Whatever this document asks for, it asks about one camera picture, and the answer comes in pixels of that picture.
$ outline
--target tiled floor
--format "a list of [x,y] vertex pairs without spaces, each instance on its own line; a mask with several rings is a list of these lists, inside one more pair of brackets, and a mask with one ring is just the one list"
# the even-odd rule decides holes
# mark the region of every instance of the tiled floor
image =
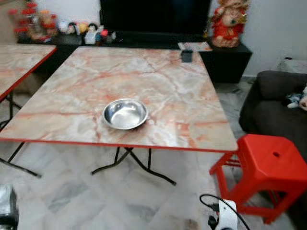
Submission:
[[[252,80],[239,84],[216,84],[222,106],[235,136],[244,135],[239,111]],[[23,104],[26,96],[17,96]],[[7,104],[0,105],[0,117]],[[8,157],[16,143],[0,142],[0,155]],[[20,230],[206,230],[214,213],[201,205],[199,195],[217,194],[209,168],[218,153],[154,150],[152,168],[177,181],[168,182],[143,171],[132,158],[94,176],[90,171],[113,161],[115,148],[26,144],[14,163],[43,174],[36,179],[0,164],[0,183],[13,184],[20,209]],[[135,153],[146,161],[146,150]],[[234,184],[234,173],[226,171]],[[260,196],[253,203],[265,202]],[[261,218],[244,216],[253,230],[292,230],[290,219],[281,215],[271,225]]]

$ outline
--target red plastic stool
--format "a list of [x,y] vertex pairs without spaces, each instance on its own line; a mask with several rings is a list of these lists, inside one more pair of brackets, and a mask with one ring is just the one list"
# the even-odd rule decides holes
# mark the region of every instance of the red plastic stool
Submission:
[[[307,189],[307,165],[295,145],[282,137],[248,134],[238,140],[239,149],[226,153],[211,169],[216,173],[221,197],[233,200],[238,212],[265,218],[270,224]],[[237,155],[239,160],[231,159]],[[228,191],[223,165],[241,167],[241,181]],[[274,208],[247,207],[259,191],[270,191]],[[279,193],[286,195],[280,198]]]

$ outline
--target black cable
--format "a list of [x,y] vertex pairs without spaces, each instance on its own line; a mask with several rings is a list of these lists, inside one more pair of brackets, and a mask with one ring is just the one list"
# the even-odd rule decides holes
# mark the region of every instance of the black cable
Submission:
[[240,215],[239,213],[237,213],[237,211],[235,211],[235,210],[234,210],[226,201],[224,201],[222,198],[220,198],[220,197],[218,197],[218,196],[215,196],[215,195],[211,195],[211,194],[202,194],[202,195],[200,196],[200,202],[201,202],[202,204],[204,204],[205,206],[209,207],[209,208],[212,208],[212,205],[208,205],[208,204],[206,204],[205,202],[203,202],[202,198],[203,198],[204,196],[211,196],[211,197],[214,197],[214,198],[216,198],[216,199],[222,201],[224,204],[226,204],[228,207],[230,207],[230,209],[231,209],[234,213],[236,213],[236,215],[239,217],[239,219],[240,219],[240,220],[242,221],[242,223],[244,224],[245,228],[246,228],[247,230],[250,230],[248,224],[243,220],[243,218],[241,217],[241,215]]

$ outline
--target stainless steel bowl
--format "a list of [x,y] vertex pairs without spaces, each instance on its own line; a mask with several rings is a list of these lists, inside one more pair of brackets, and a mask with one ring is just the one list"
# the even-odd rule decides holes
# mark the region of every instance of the stainless steel bowl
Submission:
[[115,129],[132,129],[143,124],[148,117],[145,105],[134,99],[119,99],[108,104],[103,111],[107,125]]

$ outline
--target cushion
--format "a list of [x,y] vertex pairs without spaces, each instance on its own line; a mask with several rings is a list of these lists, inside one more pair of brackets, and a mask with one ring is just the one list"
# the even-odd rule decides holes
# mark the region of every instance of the cushion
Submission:
[[282,100],[297,86],[306,86],[307,74],[263,71],[257,75],[261,94],[267,100]]
[[280,101],[262,101],[253,114],[261,134],[285,137],[294,142],[307,162],[307,112],[281,105]]

